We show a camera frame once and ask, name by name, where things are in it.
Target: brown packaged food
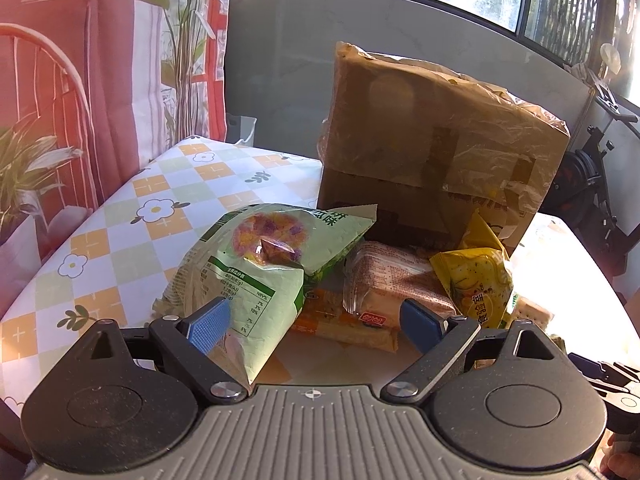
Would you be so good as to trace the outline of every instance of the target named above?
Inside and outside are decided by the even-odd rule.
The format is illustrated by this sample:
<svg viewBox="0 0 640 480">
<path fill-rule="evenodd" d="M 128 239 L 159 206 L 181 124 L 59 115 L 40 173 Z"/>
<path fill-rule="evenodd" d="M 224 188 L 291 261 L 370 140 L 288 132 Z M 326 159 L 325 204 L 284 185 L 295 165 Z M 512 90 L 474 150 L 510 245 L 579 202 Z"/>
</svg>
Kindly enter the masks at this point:
<svg viewBox="0 0 640 480">
<path fill-rule="evenodd" d="M 344 307 L 375 326 L 400 328 L 400 305 L 418 301 L 442 317 L 456 314 L 427 260 L 378 242 L 362 242 L 347 258 Z"/>
<path fill-rule="evenodd" d="M 479 208 L 511 253 L 568 141 L 561 120 L 504 88 L 338 43 L 318 207 L 377 203 L 367 240 L 441 251 Z"/>
<path fill-rule="evenodd" d="M 306 295 L 291 330 L 387 352 L 398 350 L 398 331 L 367 326 L 342 308 L 342 294 L 316 288 Z"/>
</svg>

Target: tablecloth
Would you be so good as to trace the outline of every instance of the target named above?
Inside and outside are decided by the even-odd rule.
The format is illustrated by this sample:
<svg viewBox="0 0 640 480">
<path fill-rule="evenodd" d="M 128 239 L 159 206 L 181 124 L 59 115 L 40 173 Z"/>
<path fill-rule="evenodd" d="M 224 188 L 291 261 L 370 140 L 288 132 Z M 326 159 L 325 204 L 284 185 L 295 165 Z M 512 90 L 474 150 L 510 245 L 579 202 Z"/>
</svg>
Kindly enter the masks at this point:
<svg viewBox="0 0 640 480">
<path fill-rule="evenodd" d="M 258 202 L 314 206 L 318 160 L 195 137 L 134 176 L 66 241 L 0 323 L 0 397 L 27 396 L 95 319 L 143 326 L 185 252 L 225 212 Z M 571 231 L 538 214 L 511 259 L 516 290 L 555 313 L 570 351 L 640 365 L 640 340 L 609 283 Z M 257 383 L 370 383 L 418 357 L 289 332 Z"/>
</svg>

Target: cardboard box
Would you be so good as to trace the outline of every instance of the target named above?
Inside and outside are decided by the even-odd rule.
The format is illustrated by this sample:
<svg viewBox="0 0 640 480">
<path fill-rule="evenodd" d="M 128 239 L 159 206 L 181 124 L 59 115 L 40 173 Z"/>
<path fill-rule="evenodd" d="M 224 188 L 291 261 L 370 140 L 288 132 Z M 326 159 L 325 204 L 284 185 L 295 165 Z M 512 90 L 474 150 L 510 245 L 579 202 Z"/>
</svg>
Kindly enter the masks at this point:
<svg viewBox="0 0 640 480">
<path fill-rule="evenodd" d="M 503 88 L 338 43 L 318 207 L 377 203 L 367 239 L 438 250 L 478 208 L 512 250 L 568 141 L 563 121 Z"/>
</svg>

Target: red logo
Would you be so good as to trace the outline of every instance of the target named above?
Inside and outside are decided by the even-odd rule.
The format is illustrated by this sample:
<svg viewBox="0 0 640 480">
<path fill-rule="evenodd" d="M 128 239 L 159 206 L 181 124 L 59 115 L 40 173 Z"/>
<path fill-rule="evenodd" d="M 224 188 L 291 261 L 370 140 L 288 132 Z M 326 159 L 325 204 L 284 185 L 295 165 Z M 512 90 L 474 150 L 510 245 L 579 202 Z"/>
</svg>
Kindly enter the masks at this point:
<svg viewBox="0 0 640 480">
<path fill-rule="evenodd" d="M 359 319 L 363 323 L 375 326 L 383 326 L 386 321 L 386 317 L 371 312 L 363 312 Z"/>
</svg>

